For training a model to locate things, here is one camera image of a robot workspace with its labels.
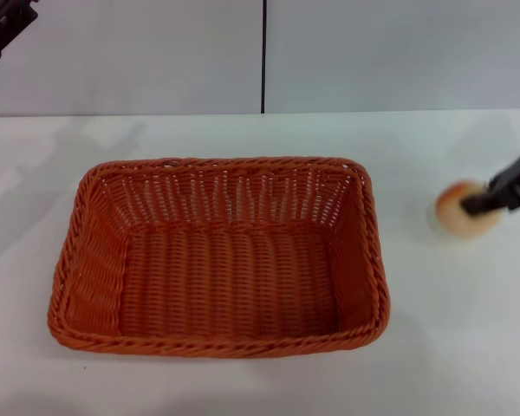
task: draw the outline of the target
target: woven pattern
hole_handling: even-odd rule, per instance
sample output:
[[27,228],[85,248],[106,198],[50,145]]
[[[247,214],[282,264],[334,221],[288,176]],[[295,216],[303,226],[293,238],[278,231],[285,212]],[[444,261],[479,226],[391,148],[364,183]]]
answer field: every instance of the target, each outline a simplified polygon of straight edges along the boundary
[[358,164],[159,159],[81,181],[49,327],[96,352],[277,357],[366,345],[389,310]]

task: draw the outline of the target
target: robotic arm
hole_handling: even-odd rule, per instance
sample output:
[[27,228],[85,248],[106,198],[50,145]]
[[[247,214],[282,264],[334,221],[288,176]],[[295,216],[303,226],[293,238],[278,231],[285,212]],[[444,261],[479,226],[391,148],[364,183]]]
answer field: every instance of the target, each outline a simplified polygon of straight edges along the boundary
[[489,182],[485,193],[465,198],[460,204],[471,217],[520,208],[520,157]]
[[38,17],[32,2],[38,0],[0,0],[0,58],[3,49]]

